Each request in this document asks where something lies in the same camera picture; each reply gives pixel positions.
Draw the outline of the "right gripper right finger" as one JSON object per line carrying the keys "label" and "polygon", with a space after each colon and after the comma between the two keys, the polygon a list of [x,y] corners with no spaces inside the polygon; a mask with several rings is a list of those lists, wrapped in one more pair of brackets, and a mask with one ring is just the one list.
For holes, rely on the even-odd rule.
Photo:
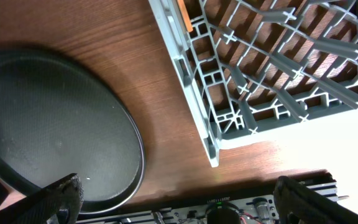
{"label": "right gripper right finger", "polygon": [[278,178],[273,198],[280,223],[291,223],[295,217],[304,223],[358,223],[358,214],[287,176]]}

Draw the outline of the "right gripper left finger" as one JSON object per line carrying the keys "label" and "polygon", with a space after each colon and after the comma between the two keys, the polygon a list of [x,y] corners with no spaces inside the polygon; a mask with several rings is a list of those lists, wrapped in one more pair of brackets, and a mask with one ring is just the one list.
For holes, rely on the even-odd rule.
{"label": "right gripper left finger", "polygon": [[0,223],[75,223],[82,205],[81,180],[72,173],[0,210]]}

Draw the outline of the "wooden chopstick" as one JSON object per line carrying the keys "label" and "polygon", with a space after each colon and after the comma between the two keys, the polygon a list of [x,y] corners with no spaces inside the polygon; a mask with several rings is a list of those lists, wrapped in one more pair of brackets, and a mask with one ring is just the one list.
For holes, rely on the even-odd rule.
{"label": "wooden chopstick", "polygon": [[177,0],[177,4],[178,4],[179,10],[180,10],[183,22],[185,24],[186,30],[188,32],[192,32],[193,26],[191,25],[190,17],[189,17],[188,11],[186,9],[184,0]]}

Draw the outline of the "robot base with electronics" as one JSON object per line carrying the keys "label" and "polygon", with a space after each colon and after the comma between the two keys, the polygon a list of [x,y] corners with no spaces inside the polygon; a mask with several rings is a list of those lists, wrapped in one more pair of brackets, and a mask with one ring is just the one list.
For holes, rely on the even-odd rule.
{"label": "robot base with electronics", "polygon": [[[338,204],[336,181],[330,174],[295,181]],[[275,185],[83,215],[78,223],[280,223],[273,198]],[[295,217],[291,223],[304,222]]]}

